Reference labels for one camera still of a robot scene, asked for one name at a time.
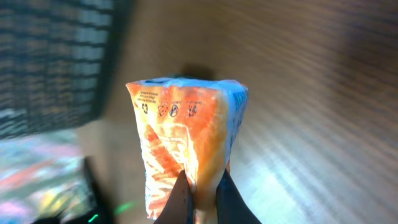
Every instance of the brown wooden surface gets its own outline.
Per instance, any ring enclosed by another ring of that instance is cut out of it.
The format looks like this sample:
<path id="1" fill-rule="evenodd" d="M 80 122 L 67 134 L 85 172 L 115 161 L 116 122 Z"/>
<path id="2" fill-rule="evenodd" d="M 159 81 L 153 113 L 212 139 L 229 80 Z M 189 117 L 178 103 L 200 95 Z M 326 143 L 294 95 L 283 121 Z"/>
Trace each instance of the brown wooden surface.
<path id="1" fill-rule="evenodd" d="M 79 130 L 121 223 L 150 223 L 124 84 L 186 63 L 249 87 L 232 178 L 264 223 L 398 223 L 396 1 L 137 1 L 102 120 Z"/>

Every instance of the black basket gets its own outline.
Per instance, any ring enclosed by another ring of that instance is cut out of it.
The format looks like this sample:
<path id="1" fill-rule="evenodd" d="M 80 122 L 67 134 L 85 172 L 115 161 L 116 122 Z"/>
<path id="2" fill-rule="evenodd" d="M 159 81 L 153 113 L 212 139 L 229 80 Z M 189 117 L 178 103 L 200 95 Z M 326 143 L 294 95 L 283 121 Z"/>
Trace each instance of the black basket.
<path id="1" fill-rule="evenodd" d="M 0 139 L 102 111 L 130 0 L 0 1 Z"/>

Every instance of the green light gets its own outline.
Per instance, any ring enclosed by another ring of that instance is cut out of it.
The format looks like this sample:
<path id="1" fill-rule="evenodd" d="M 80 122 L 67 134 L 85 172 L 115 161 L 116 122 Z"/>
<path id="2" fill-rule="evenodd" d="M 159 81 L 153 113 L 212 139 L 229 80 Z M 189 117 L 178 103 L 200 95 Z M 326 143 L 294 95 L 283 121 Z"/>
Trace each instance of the green light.
<path id="1" fill-rule="evenodd" d="M 125 212 L 126 210 L 129 210 L 130 208 L 133 208 L 136 205 L 137 203 L 134 201 L 120 205 L 118 208 L 115 209 L 114 214 L 119 215 L 120 213 Z"/>
<path id="2" fill-rule="evenodd" d="M 95 214 L 95 215 L 93 216 L 93 218 L 91 218 L 90 220 L 88 220 L 88 222 L 92 222 L 96 217 L 98 217 L 97 214 Z"/>

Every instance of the blurry plastic bag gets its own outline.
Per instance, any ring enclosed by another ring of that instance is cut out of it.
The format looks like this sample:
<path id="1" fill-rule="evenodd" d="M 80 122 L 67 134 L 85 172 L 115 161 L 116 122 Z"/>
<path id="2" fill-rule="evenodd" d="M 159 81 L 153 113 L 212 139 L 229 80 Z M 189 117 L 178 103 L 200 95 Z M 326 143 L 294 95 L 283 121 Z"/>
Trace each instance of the blurry plastic bag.
<path id="1" fill-rule="evenodd" d="M 156 78 L 126 86 L 146 169 L 148 218 L 160 215 L 184 169 L 195 208 L 214 210 L 216 188 L 242 123 L 248 89 L 234 80 L 185 78 Z"/>

